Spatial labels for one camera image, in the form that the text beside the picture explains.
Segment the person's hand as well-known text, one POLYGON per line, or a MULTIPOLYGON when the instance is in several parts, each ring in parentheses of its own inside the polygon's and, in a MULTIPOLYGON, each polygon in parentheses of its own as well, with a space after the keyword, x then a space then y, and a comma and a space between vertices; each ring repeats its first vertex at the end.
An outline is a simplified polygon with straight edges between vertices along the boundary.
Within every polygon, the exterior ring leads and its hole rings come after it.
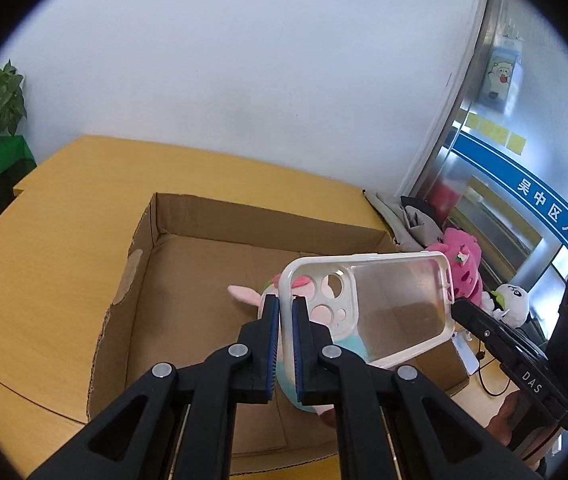
POLYGON ((519 391, 509 393, 504 399, 498 412, 490 419, 485 430, 491 434, 500 444, 508 445, 512 439, 512 429, 508 425, 508 420, 515 414, 519 405, 519 391))

